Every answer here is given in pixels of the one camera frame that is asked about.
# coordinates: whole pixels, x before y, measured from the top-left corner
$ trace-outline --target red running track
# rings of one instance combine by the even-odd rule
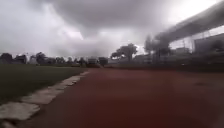
[[[224,127],[223,89],[194,85],[197,78],[168,71],[90,72],[28,121],[27,127]]]

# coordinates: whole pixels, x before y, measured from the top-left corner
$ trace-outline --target green grass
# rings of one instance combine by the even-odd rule
[[[0,104],[83,72],[82,68],[0,64]]]

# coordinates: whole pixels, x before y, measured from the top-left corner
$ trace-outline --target tree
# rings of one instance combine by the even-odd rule
[[[107,65],[108,64],[108,58],[106,58],[106,57],[99,57],[99,63],[102,66]]]
[[[0,56],[0,60],[2,62],[6,62],[6,63],[12,63],[13,61],[13,58],[12,58],[12,55],[10,53],[3,53],[1,56]]]
[[[46,55],[42,52],[39,52],[36,54],[36,60],[38,64],[44,64],[45,63]]]
[[[64,64],[65,63],[65,59],[63,57],[56,57],[56,63],[57,64]]]
[[[74,62],[75,64],[78,63],[78,59],[75,58],[73,62]]]
[[[117,52],[112,53],[111,58],[118,58],[118,53]]]
[[[49,57],[46,59],[46,64],[48,65],[55,65],[56,64],[56,59],[53,57]]]
[[[137,53],[137,47],[134,44],[128,44],[127,46],[121,46],[119,53],[128,58],[129,61],[132,60],[133,54]]]
[[[72,64],[72,63],[73,63],[72,57],[68,57],[67,64]]]
[[[27,63],[26,55],[17,55],[15,61],[22,64],[26,64]]]
[[[224,51],[224,45],[221,40],[215,41],[211,46],[211,51],[221,52]]]
[[[162,48],[162,49],[159,50],[159,52],[160,52],[159,53],[160,55],[166,56],[166,55],[171,53],[171,50],[170,50],[170,48]]]

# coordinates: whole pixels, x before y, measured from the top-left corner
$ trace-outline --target building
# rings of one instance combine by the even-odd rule
[[[189,54],[190,53],[190,50],[189,48],[177,48],[177,49],[174,49],[172,50],[173,54],[176,54],[176,55],[186,55],[186,54]]]
[[[203,54],[211,51],[212,45],[217,41],[224,46],[224,34],[195,40],[195,53]]]

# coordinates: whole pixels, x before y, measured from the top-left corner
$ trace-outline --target dark storm cloud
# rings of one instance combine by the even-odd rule
[[[127,43],[143,46],[148,34],[171,26],[179,4],[195,1],[203,0],[0,0],[0,53],[108,56]]]
[[[101,28],[163,29],[163,16],[173,0],[51,0],[57,12],[84,35]]]

